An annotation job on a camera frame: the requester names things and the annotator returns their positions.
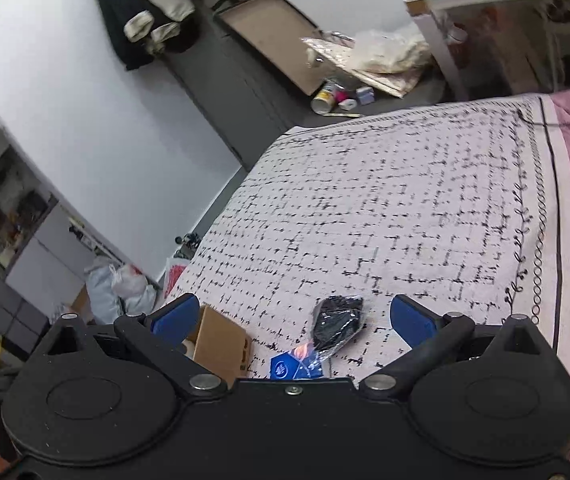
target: white cloth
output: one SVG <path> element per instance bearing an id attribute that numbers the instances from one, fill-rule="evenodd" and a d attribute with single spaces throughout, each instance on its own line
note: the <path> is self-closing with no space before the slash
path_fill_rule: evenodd
<path id="1" fill-rule="evenodd" d="M 332 373 L 408 350 L 406 294 L 478 323 L 526 314 L 570 373 L 570 166 L 547 96 L 413 108 L 280 137 L 216 220 L 168 301 L 193 292 L 254 339 L 249 375 L 309 340 L 316 302 L 364 297 Z"/>
<path id="2" fill-rule="evenodd" d="M 123 32 L 129 41 L 136 43 L 138 40 L 142 40 L 149 34 L 153 25 L 154 17 L 152 16 L 152 13 L 148 10 L 143 10 L 129 20 L 129 22 L 125 23 Z"/>

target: metal screw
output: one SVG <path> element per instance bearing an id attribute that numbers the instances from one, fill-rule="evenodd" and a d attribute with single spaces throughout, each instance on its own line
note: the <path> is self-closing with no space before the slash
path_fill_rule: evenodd
<path id="1" fill-rule="evenodd" d="M 214 390 L 215 388 L 218 388 L 221 382 L 222 381 L 220 380 L 220 377 L 216 377 L 216 375 L 199 374 L 194 375 L 194 377 L 190 379 L 190 386 L 195 390 L 202 390 L 206 392 L 208 390 Z"/>
<path id="2" fill-rule="evenodd" d="M 300 395 L 301 393 L 303 393 L 303 388 L 301 388 L 300 386 L 287 386 L 285 388 L 285 393 L 288 395 Z"/>
<path id="3" fill-rule="evenodd" d="M 394 386 L 396 386 L 396 379 L 391 375 L 374 374 L 365 379 L 365 386 L 371 390 L 382 392 L 394 388 Z"/>

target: white plastic bag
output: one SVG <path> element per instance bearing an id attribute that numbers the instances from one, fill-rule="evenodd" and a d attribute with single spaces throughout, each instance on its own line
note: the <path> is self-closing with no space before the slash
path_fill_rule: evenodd
<path id="1" fill-rule="evenodd" d="M 156 303 L 156 289 L 154 285 L 147 285 L 140 295 L 125 300 L 126 314 L 151 314 Z"/>
<path id="2" fill-rule="evenodd" d="M 432 54 L 415 23 L 395 32 L 367 30 L 354 37 L 347 68 L 380 74 L 406 72 L 430 62 Z"/>
<path id="3" fill-rule="evenodd" d="M 186 258 L 167 258 L 165 266 L 165 282 L 163 284 L 163 298 L 167 298 L 170 292 L 174 290 L 174 285 L 180 278 L 183 271 L 190 264 Z"/>
<path id="4" fill-rule="evenodd" d="M 98 324 L 110 324 L 123 314 L 118 296 L 111 290 L 113 260 L 99 256 L 84 270 L 90 308 Z"/>
<path id="5" fill-rule="evenodd" d="M 136 267 L 128 264 L 119 270 L 115 270 L 112 266 L 110 269 L 112 273 L 111 290 L 114 291 L 114 294 L 123 300 L 143 294 L 147 286 L 147 278 Z"/>

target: blue label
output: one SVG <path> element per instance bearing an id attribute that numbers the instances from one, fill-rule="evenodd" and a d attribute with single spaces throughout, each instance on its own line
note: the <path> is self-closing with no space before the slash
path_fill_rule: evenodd
<path id="1" fill-rule="evenodd" d="M 276 363 L 276 368 L 274 369 L 274 375 L 277 379 L 284 379 L 287 377 L 287 365 L 283 361 L 278 361 Z"/>

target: can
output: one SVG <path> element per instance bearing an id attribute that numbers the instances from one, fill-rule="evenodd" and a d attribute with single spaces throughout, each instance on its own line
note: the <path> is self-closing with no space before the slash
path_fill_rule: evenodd
<path id="1" fill-rule="evenodd" d="M 332 111 L 336 104 L 338 88 L 332 82 L 327 82 L 321 91 L 312 99 L 312 110 L 319 115 L 325 115 Z"/>

